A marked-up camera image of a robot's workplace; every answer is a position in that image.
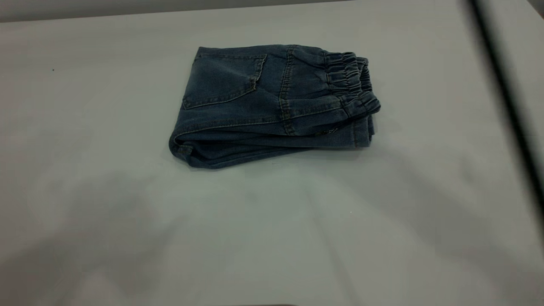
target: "jeans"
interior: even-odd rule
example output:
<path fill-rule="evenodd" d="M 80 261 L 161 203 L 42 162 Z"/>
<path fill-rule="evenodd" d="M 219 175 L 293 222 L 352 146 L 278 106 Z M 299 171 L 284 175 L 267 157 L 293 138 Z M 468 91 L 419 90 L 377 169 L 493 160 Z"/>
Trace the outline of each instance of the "jeans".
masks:
<path fill-rule="evenodd" d="M 314 148 L 360 148 L 374 134 L 368 60 L 315 47 L 199 48 L 169 147 L 218 169 Z"/>

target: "blue denim jeans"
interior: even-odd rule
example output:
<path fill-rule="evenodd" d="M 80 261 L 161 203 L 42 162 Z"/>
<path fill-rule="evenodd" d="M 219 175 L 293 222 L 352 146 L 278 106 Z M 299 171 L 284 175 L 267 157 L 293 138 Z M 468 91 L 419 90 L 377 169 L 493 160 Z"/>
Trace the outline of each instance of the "blue denim jeans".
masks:
<path fill-rule="evenodd" d="M 360 148 L 374 134 L 368 60 L 315 47 L 199 48 L 169 147 L 218 169 L 314 148 Z"/>

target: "seam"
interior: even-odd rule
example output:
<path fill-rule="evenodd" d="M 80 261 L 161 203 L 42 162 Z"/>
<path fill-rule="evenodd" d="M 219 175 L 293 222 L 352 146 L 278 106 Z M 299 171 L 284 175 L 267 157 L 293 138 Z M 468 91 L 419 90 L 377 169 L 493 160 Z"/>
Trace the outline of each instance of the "seam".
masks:
<path fill-rule="evenodd" d="M 246 125 L 260 125 L 260 124 L 278 123 L 278 122 L 281 122 L 281 120 L 264 121 L 264 122 L 258 122 L 258 123 L 225 124 L 225 125 L 217 125 L 217 126 L 211 126 L 211 127 L 203 127 L 203 128 L 197 129 L 197 130 L 191 130 L 191 131 L 187 131 L 187 132 L 183 132 L 183 133 L 179 133 L 179 134 L 175 135 L 174 136 L 174 142 L 176 142 L 176 138 L 179 137 L 179 136 L 182 136 L 182 135 L 185 135 L 185 134 L 190 134 L 190 133 L 196 133 L 196 132 L 211 130 L 211 129 L 214 129 L 214 128 L 232 127 L 232 126 L 246 126 Z"/>
<path fill-rule="evenodd" d="M 218 53 L 199 53 L 198 57 L 203 56 L 210 56 L 210 57 L 224 57 L 224 58 L 236 58 L 236 59 L 250 59 L 250 58 L 266 58 L 266 54 L 259 54 L 259 55 L 248 55 L 248 56 L 236 56 L 236 55 L 229 55 L 229 54 L 218 54 Z"/>
<path fill-rule="evenodd" d="M 318 111 L 318 112 L 308 113 L 308 114 L 304 114 L 304 115 L 293 116 L 293 117 L 290 117 L 290 119 L 296 119 L 296 118 L 306 117 L 306 116 L 309 116 L 309 115 L 315 115 L 315 114 L 320 114 L 320 113 L 326 113 L 326 112 L 330 112 L 330 111 L 335 111 L 335 110 L 337 110 L 337 109 L 342 109 L 342 110 L 345 111 L 345 109 L 343 109 L 343 107 L 340 106 L 340 107 L 336 107 L 336 108 L 327 109 L 327 110 L 324 110 L 324 111 Z M 197 129 L 197 130 L 191 130 L 191 131 L 179 133 L 179 134 L 175 135 L 175 136 L 173 137 L 173 139 L 174 139 L 174 143 L 176 143 L 177 145 L 181 146 L 180 144 L 177 143 L 176 138 L 179 137 L 179 136 L 185 135 L 185 134 L 191 134 L 191 133 L 196 133 L 196 132 L 201 132 L 201 131 L 213 130 L 213 129 L 215 129 L 215 128 L 223 128 L 223 127 L 247 126 L 247 125 L 260 125 L 260 124 L 282 123 L 282 122 L 283 122 L 283 120 L 272 120 L 272 121 L 264 121 L 264 122 L 259 122 L 259 123 L 225 124 L 225 125 L 218 125 L 218 126 L 212 126 L 212 127 L 203 127 L 203 128 L 199 128 L 199 129 Z"/>
<path fill-rule="evenodd" d="M 280 89 L 279 104 L 281 110 L 281 117 L 283 121 L 283 128 L 288 136 L 294 136 L 295 130 L 293 123 L 290 120 L 289 102 L 286 100 L 287 90 L 291 81 L 291 72 L 293 68 L 293 51 L 296 45 L 290 45 L 287 49 L 287 64 L 283 71 L 283 80 Z"/>
<path fill-rule="evenodd" d="M 355 121 L 351 124 L 351 128 L 353 130 L 353 142 L 355 143 L 355 147 L 358 148 L 357 145 L 357 134 L 355 133 Z"/>

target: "stitching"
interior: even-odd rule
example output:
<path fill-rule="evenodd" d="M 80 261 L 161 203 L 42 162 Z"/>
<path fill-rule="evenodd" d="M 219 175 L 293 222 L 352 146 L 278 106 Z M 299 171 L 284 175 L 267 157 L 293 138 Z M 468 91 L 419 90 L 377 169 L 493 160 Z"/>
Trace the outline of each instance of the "stitching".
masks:
<path fill-rule="evenodd" d="M 294 117 L 290 117 L 290 119 L 296 119 L 296 118 L 301 118 L 301 117 L 305 117 L 305 116 L 309 116 L 309 115 L 315 115 L 315 114 L 320 114 L 320 113 L 326 113 L 326 112 L 330 112 L 330 111 L 335 111 L 337 109 L 342 109 L 345 111 L 345 109 L 343 109 L 343 107 L 336 107 L 336 108 L 331 108 L 331 109 L 327 109 L 327 110 L 324 110 L 324 111 L 319 111 L 319 112 L 314 112 L 314 113 L 308 113 L 308 114 L 304 114 L 304 115 L 299 115 L 299 116 L 294 116 Z M 176 138 L 179 137 L 179 136 L 182 136 L 182 135 L 185 135 L 185 134 L 190 134 L 190 133 L 196 133 L 196 132 L 201 132 L 201 131 L 206 131 L 206 130 L 212 130 L 212 129 L 215 129 L 215 128 L 222 128 L 222 127 L 233 127 L 233 126 L 246 126 L 246 125 L 260 125 L 260 124 L 270 124 L 270 123 L 282 123 L 283 120 L 272 120 L 272 121 L 264 121 L 264 122 L 259 122 L 259 123 L 244 123 L 244 124 L 225 124 L 225 125 L 218 125 L 218 126 L 211 126 L 211 127 L 203 127 L 203 128 L 199 128 L 197 130 L 190 130 L 190 131 L 185 131 L 183 133 L 180 133 L 180 134 L 177 134 L 176 136 L 174 136 L 174 142 L 177 144 L 177 140 Z"/>
<path fill-rule="evenodd" d="M 355 121 L 351 124 L 352 130 L 353 130 L 353 142 L 355 143 L 355 147 L 358 148 L 357 145 L 357 134 L 355 133 Z"/>
<path fill-rule="evenodd" d="M 289 102 L 286 101 L 287 89 L 289 88 L 289 83 L 291 80 L 291 72 L 293 68 L 294 49 L 295 49 L 295 45 L 290 45 L 289 48 L 287 49 L 287 64 L 285 65 L 285 70 L 283 71 L 283 81 L 281 84 L 280 96 L 279 96 L 283 128 L 285 129 L 285 133 L 288 136 L 295 135 L 293 123 L 290 120 Z"/>
<path fill-rule="evenodd" d="M 232 100 L 235 100 L 236 98 L 239 98 L 243 95 L 246 95 L 252 91 L 256 90 L 255 82 L 251 80 L 250 82 L 250 88 L 243 89 L 240 91 L 237 91 L 235 93 L 232 93 L 230 95 L 218 95 L 214 97 L 209 97 L 203 101 L 189 101 L 187 98 L 183 99 L 183 105 L 185 109 L 192 109 L 196 107 L 206 106 L 206 105 L 213 105 L 213 104 L 220 104 L 225 102 L 230 102 Z"/>
<path fill-rule="evenodd" d="M 218 125 L 218 126 L 211 126 L 211 127 L 203 127 L 203 128 L 197 129 L 197 130 L 190 130 L 190 131 L 187 131 L 187 132 L 183 132 L 183 133 L 177 134 L 177 135 L 174 137 L 174 141 L 176 141 L 176 138 L 179 137 L 179 136 L 181 136 L 181 135 L 190 134 L 190 133 L 196 133 L 196 132 L 201 132 L 201 131 L 205 131 L 205 130 L 211 130 L 211 129 L 213 129 L 213 128 L 232 127 L 232 126 L 245 126 L 245 125 L 259 125 L 259 124 L 278 123 L 278 122 L 281 122 L 281 120 L 276 120 L 276 121 L 264 121 L 264 122 L 259 122 L 259 123 L 226 124 L 226 125 Z"/>
<path fill-rule="evenodd" d="M 198 57 L 203 56 L 210 56 L 210 57 L 224 57 L 224 58 L 235 58 L 235 59 L 252 59 L 252 58 L 261 58 L 264 59 L 267 57 L 266 54 L 259 54 L 259 55 L 248 55 L 248 56 L 235 56 L 235 55 L 229 55 L 229 54 L 216 54 L 216 53 L 200 53 Z"/>
<path fill-rule="evenodd" d="M 246 95 L 252 91 L 257 90 L 257 81 L 261 78 L 263 72 L 263 65 L 267 58 L 266 54 L 261 54 L 257 56 L 229 56 L 226 54 L 200 54 L 199 57 L 210 56 L 210 57 L 223 57 L 223 58 L 234 58 L 234 59 L 253 59 L 255 61 L 255 73 L 249 77 L 249 87 L 245 86 L 242 89 L 239 89 L 230 94 L 216 95 L 208 97 L 202 100 L 189 101 L 187 98 L 184 98 L 182 101 L 182 106 L 184 109 L 192 109 L 195 107 L 201 107 L 206 105 L 213 105 L 219 103 L 230 102 L 235 100 L 243 95 Z"/>

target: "elastic waistband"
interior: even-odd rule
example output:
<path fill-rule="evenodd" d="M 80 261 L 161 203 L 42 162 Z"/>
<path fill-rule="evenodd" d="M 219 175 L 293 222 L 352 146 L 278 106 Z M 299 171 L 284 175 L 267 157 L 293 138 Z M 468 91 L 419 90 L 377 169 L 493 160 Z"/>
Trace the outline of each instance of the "elastic waistband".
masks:
<path fill-rule="evenodd" d="M 357 57 L 355 53 L 328 53 L 325 65 L 332 93 L 336 96 L 359 97 L 372 91 L 368 59 Z"/>

